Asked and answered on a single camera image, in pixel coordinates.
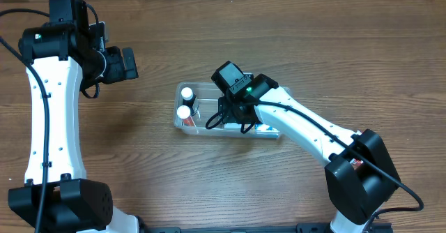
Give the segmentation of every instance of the black cable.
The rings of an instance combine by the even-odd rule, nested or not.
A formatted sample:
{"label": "black cable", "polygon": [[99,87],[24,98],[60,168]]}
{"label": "black cable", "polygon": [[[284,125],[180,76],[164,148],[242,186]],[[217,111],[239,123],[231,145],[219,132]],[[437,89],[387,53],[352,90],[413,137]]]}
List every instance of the black cable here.
{"label": "black cable", "polygon": [[[369,221],[369,225],[373,223],[373,221],[375,220],[375,218],[377,218],[379,215],[383,214],[383,213],[388,213],[388,212],[401,212],[401,211],[421,211],[424,208],[424,203],[422,201],[422,199],[420,198],[420,196],[418,196],[413,190],[411,190],[408,186],[404,185],[402,182],[396,180],[394,177],[390,176],[388,173],[384,172],[382,169],[380,169],[379,167],[376,167],[373,163],[371,163],[369,160],[367,160],[366,158],[364,158],[363,156],[361,156],[358,152],[356,152],[355,150],[353,150],[352,148],[350,148],[349,145],[345,144],[344,142],[342,142],[336,135],[333,135],[329,130],[327,130],[326,128],[324,128],[321,124],[317,123],[315,120],[313,120],[310,116],[304,114],[303,112],[292,108],[288,105],[283,105],[283,104],[279,104],[279,103],[274,103],[274,102],[269,102],[269,101],[258,101],[258,102],[253,102],[253,103],[241,103],[241,104],[232,104],[231,107],[227,108],[226,110],[221,110],[219,112],[217,112],[216,114],[212,115],[211,118],[209,118],[209,120],[206,122],[206,128],[207,129],[212,129],[216,126],[218,126],[222,121],[223,118],[227,115],[229,110],[232,110],[233,108],[236,107],[253,107],[255,105],[270,105],[270,106],[275,106],[275,107],[280,107],[283,108],[285,110],[291,111],[299,116],[301,116],[302,118],[306,119],[308,122],[312,123],[313,125],[315,125],[317,128],[319,128],[322,132],[324,132],[331,140],[337,142],[339,145],[343,146],[345,149],[347,149],[351,154],[353,154],[358,160],[361,160],[363,163],[367,164],[369,167],[371,167],[373,170],[375,170],[377,173],[385,176],[387,179],[389,179],[391,182],[395,183],[398,187],[402,188],[404,191],[406,191],[409,195],[411,195],[417,202],[418,202],[418,207],[397,207],[397,208],[390,208],[390,209],[381,209],[379,211],[376,211],[375,213],[373,213],[373,215],[371,216],[371,219]],[[214,125],[209,126],[209,124],[211,123],[211,121],[213,119],[215,119],[216,117],[218,117],[220,114],[225,113],[225,115],[222,116],[222,118]]]}
{"label": "black cable", "polygon": [[[17,8],[17,9],[9,9],[4,10],[0,12],[0,17],[8,14],[8,13],[35,13],[44,15],[45,17],[49,17],[48,13],[41,12],[39,10],[31,10],[31,9],[23,9],[23,8]],[[20,55],[14,48],[12,48],[4,39],[0,36],[0,43],[6,47],[9,52],[14,54],[16,58],[18,58],[31,72],[31,74],[34,76],[34,78],[37,81],[37,85],[40,89],[40,94],[42,95],[42,101],[43,101],[43,112],[44,112],[44,133],[43,133],[43,172],[42,172],[42,189],[40,193],[40,203],[39,208],[37,212],[37,218],[36,218],[36,226],[35,226],[35,233],[40,232],[40,226],[42,223],[42,215],[43,215],[43,207],[45,204],[45,193],[47,190],[47,182],[48,182],[48,146],[49,146],[49,105],[48,105],[48,95],[45,90],[45,87],[43,86],[43,82],[41,78],[39,77],[39,74],[37,74],[36,70],[27,63],[25,60],[23,60],[22,55]]]}
{"label": "black cable", "polygon": [[86,7],[88,7],[93,15],[95,15],[96,19],[96,50],[100,50],[100,30],[99,30],[99,18],[98,14],[96,14],[95,9],[91,6],[91,4],[87,4]]}
{"label": "black cable", "polygon": [[93,95],[93,97],[92,96],[90,96],[87,92],[86,92],[86,90],[84,89],[84,90],[81,90],[81,92],[82,92],[82,94],[84,94],[84,96],[85,97],[87,97],[87,98],[97,98],[98,96],[99,96],[99,83],[95,83],[95,87],[96,87],[96,90],[95,90],[95,95]]}

